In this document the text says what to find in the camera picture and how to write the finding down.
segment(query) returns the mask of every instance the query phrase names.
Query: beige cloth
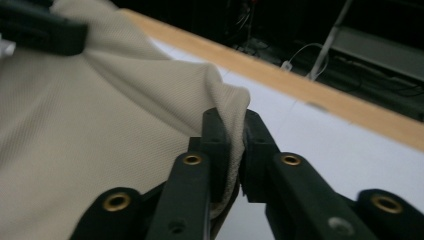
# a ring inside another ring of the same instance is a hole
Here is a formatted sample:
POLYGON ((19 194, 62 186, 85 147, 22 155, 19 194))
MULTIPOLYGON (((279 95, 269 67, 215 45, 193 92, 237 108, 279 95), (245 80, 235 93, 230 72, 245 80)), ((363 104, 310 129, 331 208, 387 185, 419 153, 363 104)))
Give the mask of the beige cloth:
POLYGON ((233 147, 227 201, 248 92, 210 64, 171 60, 108 2, 62 0, 53 11, 88 22, 87 45, 72 57, 18 48, 0 60, 0 238, 67 239, 102 192, 149 191, 213 107, 233 147))

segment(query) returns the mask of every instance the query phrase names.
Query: cloth fold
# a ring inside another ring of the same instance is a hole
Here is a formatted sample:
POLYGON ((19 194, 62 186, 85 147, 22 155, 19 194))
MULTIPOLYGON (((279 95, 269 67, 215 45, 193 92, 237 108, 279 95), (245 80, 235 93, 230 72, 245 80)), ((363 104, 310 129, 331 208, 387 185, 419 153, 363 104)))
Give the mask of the cloth fold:
POLYGON ((67 239, 102 192, 161 184, 213 107, 232 144, 218 216, 244 151, 248 92, 210 64, 172 60, 107 1, 60 0, 52 11, 89 24, 86 49, 18 47, 0 60, 1 238, 67 239))

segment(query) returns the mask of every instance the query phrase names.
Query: beige fabric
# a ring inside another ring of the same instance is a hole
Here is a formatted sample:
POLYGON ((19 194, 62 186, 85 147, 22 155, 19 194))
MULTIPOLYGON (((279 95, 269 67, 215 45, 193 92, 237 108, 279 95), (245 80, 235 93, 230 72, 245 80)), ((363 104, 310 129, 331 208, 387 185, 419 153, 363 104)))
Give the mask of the beige fabric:
POLYGON ((170 60, 108 2, 53 10, 89 23, 87 46, 73 57, 18 48, 0 60, 0 238, 67 239, 102 192, 162 183, 212 107, 232 138, 228 199, 248 92, 212 65, 170 60))

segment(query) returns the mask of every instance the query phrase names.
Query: black plastic part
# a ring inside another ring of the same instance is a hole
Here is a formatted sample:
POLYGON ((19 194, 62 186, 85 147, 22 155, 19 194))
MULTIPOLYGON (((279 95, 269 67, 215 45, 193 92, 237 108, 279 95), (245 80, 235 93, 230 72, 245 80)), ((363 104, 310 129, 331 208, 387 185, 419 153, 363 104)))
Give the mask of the black plastic part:
POLYGON ((210 161, 206 155, 199 152, 180 155, 162 192, 146 239, 209 239, 209 178, 210 161))
POLYGON ((362 191, 356 210, 379 239, 424 239, 424 215, 395 194, 379 189, 362 191))
POLYGON ((266 164, 279 150, 259 114, 248 110, 244 126, 246 151, 240 172, 243 192, 249 202, 266 203, 266 164))
POLYGON ((71 56, 84 50, 87 24, 51 14, 35 4, 0 0, 0 33, 17 45, 71 56))
POLYGON ((221 202, 227 182, 230 159, 230 141, 224 123, 216 108, 203 113, 202 138, 200 151, 211 161, 211 201, 221 202))
POLYGON ((114 188, 101 194, 81 217, 71 240, 144 239, 156 209, 163 184, 144 195, 130 188, 114 188), (109 196, 126 194, 130 203, 119 211, 107 211, 109 196))
POLYGON ((267 167, 296 225, 295 239, 377 239, 303 157, 276 154, 267 167))

